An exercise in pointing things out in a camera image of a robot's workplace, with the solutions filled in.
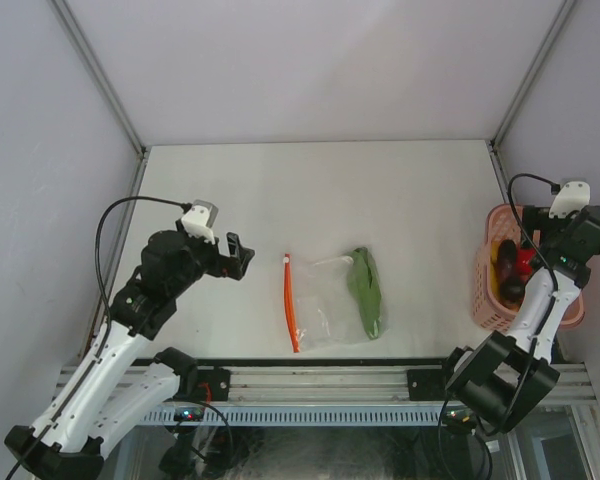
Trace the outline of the red fake apple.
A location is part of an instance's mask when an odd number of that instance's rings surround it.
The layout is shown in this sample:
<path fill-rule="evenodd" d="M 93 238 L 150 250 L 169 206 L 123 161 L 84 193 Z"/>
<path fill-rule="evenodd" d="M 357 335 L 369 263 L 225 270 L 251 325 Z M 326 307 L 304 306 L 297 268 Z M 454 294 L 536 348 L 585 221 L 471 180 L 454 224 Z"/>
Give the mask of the red fake apple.
<path fill-rule="evenodd" d="M 517 250 L 515 269 L 521 277 L 529 277 L 533 273 L 533 259 L 536 252 L 533 248 L 519 248 Z"/>

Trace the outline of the purple fake eggplant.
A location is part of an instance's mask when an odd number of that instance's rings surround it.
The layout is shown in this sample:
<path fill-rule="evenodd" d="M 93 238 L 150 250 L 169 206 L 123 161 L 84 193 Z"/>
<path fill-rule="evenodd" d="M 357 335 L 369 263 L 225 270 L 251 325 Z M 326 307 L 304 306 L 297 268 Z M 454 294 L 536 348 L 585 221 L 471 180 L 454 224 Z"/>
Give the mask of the purple fake eggplant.
<path fill-rule="evenodd" d="M 503 240 L 498 245 L 494 268 L 499 284 L 505 282 L 516 272 L 517 253 L 517 245 L 511 239 Z"/>

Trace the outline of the dark round fake fruit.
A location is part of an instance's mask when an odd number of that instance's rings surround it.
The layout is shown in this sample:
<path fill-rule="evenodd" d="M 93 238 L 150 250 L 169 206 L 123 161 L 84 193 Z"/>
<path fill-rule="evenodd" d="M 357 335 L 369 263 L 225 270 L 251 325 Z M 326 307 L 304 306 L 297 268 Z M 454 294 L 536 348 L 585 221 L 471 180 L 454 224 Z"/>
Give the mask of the dark round fake fruit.
<path fill-rule="evenodd" d="M 525 296 L 525 284 L 518 278 L 508 278 L 499 285 L 500 303 L 509 309 L 519 308 Z"/>

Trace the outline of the clear zip top bag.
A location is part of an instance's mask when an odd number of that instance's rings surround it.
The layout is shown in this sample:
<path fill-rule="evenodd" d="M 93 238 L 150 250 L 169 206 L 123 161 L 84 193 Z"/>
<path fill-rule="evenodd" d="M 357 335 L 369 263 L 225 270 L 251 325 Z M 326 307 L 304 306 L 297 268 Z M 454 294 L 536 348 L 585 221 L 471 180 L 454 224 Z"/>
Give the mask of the clear zip top bag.
<path fill-rule="evenodd" d="M 283 306 L 294 353 L 376 341 L 388 329 L 383 298 L 383 332 L 370 340 L 347 288 L 348 254 L 306 262 L 287 253 L 283 258 Z"/>

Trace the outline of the yellow fake banana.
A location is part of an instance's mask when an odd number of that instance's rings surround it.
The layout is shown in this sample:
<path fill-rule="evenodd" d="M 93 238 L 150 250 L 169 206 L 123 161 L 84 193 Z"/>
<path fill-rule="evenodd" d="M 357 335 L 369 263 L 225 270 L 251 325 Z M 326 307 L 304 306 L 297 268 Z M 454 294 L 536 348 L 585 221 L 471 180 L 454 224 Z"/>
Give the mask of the yellow fake banana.
<path fill-rule="evenodd" d="M 499 280 L 496 270 L 500 244 L 500 240 L 492 241 L 490 244 L 489 282 L 491 293 L 496 300 L 500 300 Z"/>

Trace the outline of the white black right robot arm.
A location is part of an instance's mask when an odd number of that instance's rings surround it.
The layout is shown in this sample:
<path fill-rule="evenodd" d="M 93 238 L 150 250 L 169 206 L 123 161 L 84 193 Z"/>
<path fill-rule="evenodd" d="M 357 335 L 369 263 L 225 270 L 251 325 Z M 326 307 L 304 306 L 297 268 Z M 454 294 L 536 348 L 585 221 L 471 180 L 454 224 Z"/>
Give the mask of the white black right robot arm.
<path fill-rule="evenodd" d="M 525 296 L 506 333 L 492 332 L 478 347 L 457 348 L 439 374 L 441 391 L 492 426 L 488 436 L 513 429 L 557 384 L 552 345 L 562 318 L 588 284 L 587 262 L 600 254 L 600 206 L 567 216 L 539 247 Z"/>

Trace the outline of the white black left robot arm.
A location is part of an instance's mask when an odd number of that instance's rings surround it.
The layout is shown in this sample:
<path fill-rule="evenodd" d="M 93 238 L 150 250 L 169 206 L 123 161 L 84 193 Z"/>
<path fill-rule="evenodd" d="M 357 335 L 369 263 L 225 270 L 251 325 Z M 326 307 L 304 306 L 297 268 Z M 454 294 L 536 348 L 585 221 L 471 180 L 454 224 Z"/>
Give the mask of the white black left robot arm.
<path fill-rule="evenodd" d="M 140 263 L 116 294 L 111 320 L 51 405 L 30 426 L 14 426 L 4 443 L 16 465 L 39 479 L 95 479 L 117 444 L 154 407 L 190 400 L 199 387 L 196 361 L 169 347 L 122 393 L 113 391 L 139 354 L 175 314 L 177 299 L 203 276 L 241 280 L 255 256 L 237 234 L 229 253 L 185 231 L 153 234 Z"/>

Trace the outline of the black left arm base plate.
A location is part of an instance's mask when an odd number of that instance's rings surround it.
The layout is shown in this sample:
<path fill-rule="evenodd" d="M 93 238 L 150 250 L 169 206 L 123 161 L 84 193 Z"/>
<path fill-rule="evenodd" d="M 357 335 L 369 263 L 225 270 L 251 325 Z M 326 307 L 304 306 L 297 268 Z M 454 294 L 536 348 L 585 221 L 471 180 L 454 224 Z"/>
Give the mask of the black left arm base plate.
<path fill-rule="evenodd" d="M 198 369 L 181 379 L 176 397 L 184 401 L 225 402 L 230 386 L 231 372 L 228 369 Z"/>

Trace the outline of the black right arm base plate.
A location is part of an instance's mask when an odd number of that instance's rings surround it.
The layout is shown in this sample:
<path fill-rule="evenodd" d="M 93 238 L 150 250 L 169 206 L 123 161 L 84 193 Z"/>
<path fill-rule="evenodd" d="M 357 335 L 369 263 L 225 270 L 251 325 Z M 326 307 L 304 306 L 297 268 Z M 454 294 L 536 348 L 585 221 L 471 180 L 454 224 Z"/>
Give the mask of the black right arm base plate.
<path fill-rule="evenodd" d="M 409 400 L 413 402 L 444 401 L 446 376 L 441 368 L 408 369 L 406 371 Z"/>

